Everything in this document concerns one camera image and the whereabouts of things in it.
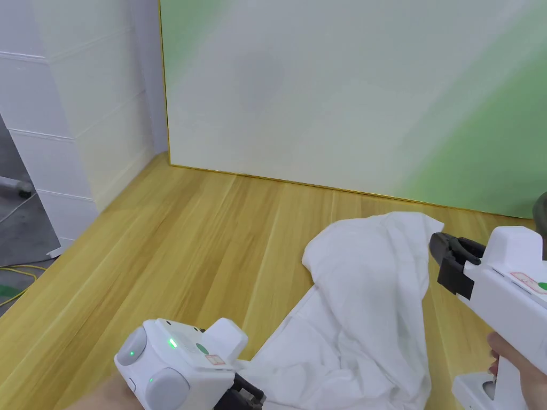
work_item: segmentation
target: green dot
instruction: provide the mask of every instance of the green dot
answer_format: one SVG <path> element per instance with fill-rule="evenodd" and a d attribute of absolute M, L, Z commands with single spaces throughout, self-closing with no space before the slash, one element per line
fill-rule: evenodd
<path fill-rule="evenodd" d="M 208 351 L 205 347 L 203 347 L 202 345 L 200 345 L 199 343 L 196 343 L 196 346 L 197 346 L 198 349 L 201 350 L 201 352 L 202 352 L 203 354 L 209 354 L 209 351 Z"/>

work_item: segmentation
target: human hand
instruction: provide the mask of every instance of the human hand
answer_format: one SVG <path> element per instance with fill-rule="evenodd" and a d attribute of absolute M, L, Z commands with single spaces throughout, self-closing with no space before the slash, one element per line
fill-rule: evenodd
<path fill-rule="evenodd" d="M 116 373 L 66 410 L 143 410 L 123 377 Z"/>
<path fill-rule="evenodd" d="M 499 357 L 509 360 L 520 372 L 522 395 L 528 410 L 547 409 L 547 375 L 531 364 L 503 337 L 497 333 L 488 335 L 488 344 L 496 361 L 490 366 L 490 372 L 498 376 Z"/>

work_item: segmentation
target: cable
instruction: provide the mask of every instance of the cable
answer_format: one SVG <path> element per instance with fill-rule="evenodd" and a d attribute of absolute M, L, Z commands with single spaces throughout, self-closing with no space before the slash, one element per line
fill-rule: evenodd
<path fill-rule="evenodd" d="M 30 200 L 34 197 L 34 195 L 36 195 L 36 192 L 33 193 L 33 194 L 30 196 L 30 198 L 26 198 L 23 202 L 21 202 L 19 205 L 17 205 L 17 206 L 15 207 L 15 209 L 12 210 L 8 215 L 6 215 L 6 216 L 3 217 L 2 219 L 0 219 L 0 224 L 1 224 L 3 221 L 5 221 L 6 219 L 8 219 L 10 216 L 12 216 L 13 213 L 14 213 L 16 210 L 18 210 L 18 209 L 21 208 L 24 204 L 26 204 L 28 201 L 30 201 Z"/>
<path fill-rule="evenodd" d="M 28 262 L 28 263 L 41 263 L 41 262 L 54 261 L 54 260 L 56 260 L 57 258 L 58 258 L 58 256 L 56 256 L 56 257 L 49 257 L 49 258 L 43 259 L 43 260 L 41 260 L 41 261 L 31 261 L 31 262 Z M 12 268 L 13 268 L 14 266 L 15 266 L 15 265 L 0 265 L 0 268 L 4 268 L 4 267 L 6 267 L 6 268 L 12 267 Z M 40 268 L 39 266 L 32 266 L 32 267 L 33 267 L 33 268 L 36 268 L 36 269 L 39 269 L 39 268 Z"/>
<path fill-rule="evenodd" d="M 35 265 L 12 265 L 10 267 L 0 267 L 0 271 L 10 271 L 10 272 L 15 272 L 15 273 L 21 273 L 23 275 L 27 275 L 27 276 L 32 276 L 34 278 L 34 282 L 36 282 L 38 280 L 38 277 L 34 274 L 34 273 L 29 273 L 29 272 L 23 272 L 23 271 L 19 271 L 17 269 L 13 269 L 13 268 L 34 268 L 34 269 L 40 269 L 42 271 L 45 271 L 46 268 L 43 268 L 42 266 L 35 266 Z M 17 299 L 18 297 L 20 297 L 23 293 L 25 293 L 27 291 L 27 289 L 23 290 L 22 292 L 20 292 L 19 294 L 15 295 L 14 297 L 6 300 L 5 302 L 2 302 L 0 303 L 0 307 L 4 306 L 5 304 L 8 304 L 9 302 Z"/>

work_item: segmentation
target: round button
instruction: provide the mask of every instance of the round button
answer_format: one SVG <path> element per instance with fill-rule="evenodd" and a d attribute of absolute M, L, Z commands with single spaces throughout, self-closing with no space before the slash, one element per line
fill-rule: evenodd
<path fill-rule="evenodd" d="M 116 355 L 118 363 L 122 366 L 129 366 L 135 363 L 144 351 L 147 339 L 146 330 L 142 326 L 135 329 L 125 340 L 125 343 L 121 345 L 120 351 Z"/>
<path fill-rule="evenodd" d="M 189 391 L 190 385 L 184 376 L 167 367 L 150 378 L 144 395 L 150 410 L 177 410 Z"/>

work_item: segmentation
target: white wall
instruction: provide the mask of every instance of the white wall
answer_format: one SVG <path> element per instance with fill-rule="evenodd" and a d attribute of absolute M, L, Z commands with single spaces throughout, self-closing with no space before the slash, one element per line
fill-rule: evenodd
<path fill-rule="evenodd" d="M 171 161 L 393 195 L 447 136 L 409 155 L 413 128 L 530 3 L 230 2 L 165 56 Z"/>
<path fill-rule="evenodd" d="M 154 149 L 167 151 L 164 68 L 161 57 L 160 16 L 157 0 L 132 0 L 131 11 L 152 121 Z"/>
<path fill-rule="evenodd" d="M 0 112 L 69 245 L 154 155 L 130 5 L 8 3 L 0 3 Z"/>

